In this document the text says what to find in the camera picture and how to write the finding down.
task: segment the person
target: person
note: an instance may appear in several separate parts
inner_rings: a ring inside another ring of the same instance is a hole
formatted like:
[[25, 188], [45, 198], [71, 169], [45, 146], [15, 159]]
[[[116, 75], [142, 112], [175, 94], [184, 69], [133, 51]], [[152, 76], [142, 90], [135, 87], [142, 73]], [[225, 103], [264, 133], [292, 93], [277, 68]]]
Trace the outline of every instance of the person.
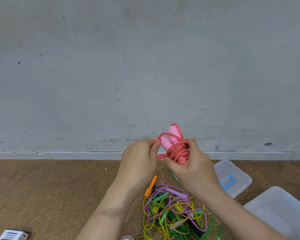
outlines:
[[[187, 140], [190, 155], [185, 165], [164, 158], [183, 188], [208, 207], [235, 239], [287, 240], [232, 199], [220, 186], [210, 157], [199, 149], [195, 140]], [[76, 240], [119, 239], [132, 202], [149, 186], [154, 176], [158, 149], [159, 143], [154, 143], [153, 139], [127, 146], [115, 180]]]

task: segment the red cord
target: red cord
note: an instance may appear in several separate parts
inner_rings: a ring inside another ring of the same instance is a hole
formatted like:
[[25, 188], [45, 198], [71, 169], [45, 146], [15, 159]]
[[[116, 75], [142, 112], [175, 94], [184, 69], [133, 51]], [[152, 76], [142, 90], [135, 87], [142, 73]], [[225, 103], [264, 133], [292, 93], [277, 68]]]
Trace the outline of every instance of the red cord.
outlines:
[[189, 158], [189, 154], [190, 154], [189, 141], [184, 139], [183, 134], [180, 129], [180, 126], [176, 123], [173, 123], [172, 126], [173, 125], [177, 127], [181, 138], [172, 133], [168, 133], [168, 132], [161, 133], [160, 136], [158, 136], [154, 141], [155, 143], [159, 141], [159, 146], [161, 146], [161, 137], [163, 135], [173, 136], [178, 140], [178, 142], [173, 144], [167, 150], [167, 154], [157, 155], [157, 160], [161, 160], [161, 159], [164, 159], [165, 157], [168, 157], [168, 158], [172, 159], [175, 163], [184, 165], [187, 162], [187, 160]]

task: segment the white baseboard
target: white baseboard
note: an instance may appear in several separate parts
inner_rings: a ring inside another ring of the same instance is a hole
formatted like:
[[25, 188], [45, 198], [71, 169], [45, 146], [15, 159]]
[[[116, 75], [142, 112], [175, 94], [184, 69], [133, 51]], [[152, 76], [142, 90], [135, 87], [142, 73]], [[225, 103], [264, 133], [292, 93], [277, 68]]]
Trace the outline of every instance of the white baseboard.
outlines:
[[[204, 151], [204, 153], [212, 160], [300, 160], [300, 151]], [[121, 155], [122, 152], [0, 152], [0, 159], [120, 160]]]

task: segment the floor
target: floor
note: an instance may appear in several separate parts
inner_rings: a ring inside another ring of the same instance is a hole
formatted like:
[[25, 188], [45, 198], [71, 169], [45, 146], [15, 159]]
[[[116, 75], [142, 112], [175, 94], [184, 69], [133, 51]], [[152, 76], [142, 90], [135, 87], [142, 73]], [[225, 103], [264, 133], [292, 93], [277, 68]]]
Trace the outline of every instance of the floor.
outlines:
[[[279, 186], [300, 200], [300, 161], [233, 161], [253, 183], [236, 200], [244, 205]], [[6, 228], [30, 239], [74, 239], [115, 178], [120, 161], [0, 160], [0, 235]], [[163, 162], [158, 183], [177, 186]], [[122, 236], [142, 235], [143, 196], [136, 199]]]

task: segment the orange handle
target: orange handle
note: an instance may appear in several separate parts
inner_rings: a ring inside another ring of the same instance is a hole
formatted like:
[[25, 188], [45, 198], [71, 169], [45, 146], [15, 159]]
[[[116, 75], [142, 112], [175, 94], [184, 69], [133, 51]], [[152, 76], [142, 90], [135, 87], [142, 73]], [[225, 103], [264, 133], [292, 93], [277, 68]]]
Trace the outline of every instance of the orange handle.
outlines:
[[155, 183], [156, 183], [156, 181], [157, 181], [157, 178], [158, 178], [157, 176], [154, 176], [154, 177], [153, 177], [153, 180], [151, 181], [151, 184], [150, 184], [149, 188], [147, 188], [147, 190], [145, 191], [144, 196], [145, 196], [146, 198], [149, 198], [149, 197], [150, 197], [151, 191], [152, 191], [152, 187], [155, 185]]

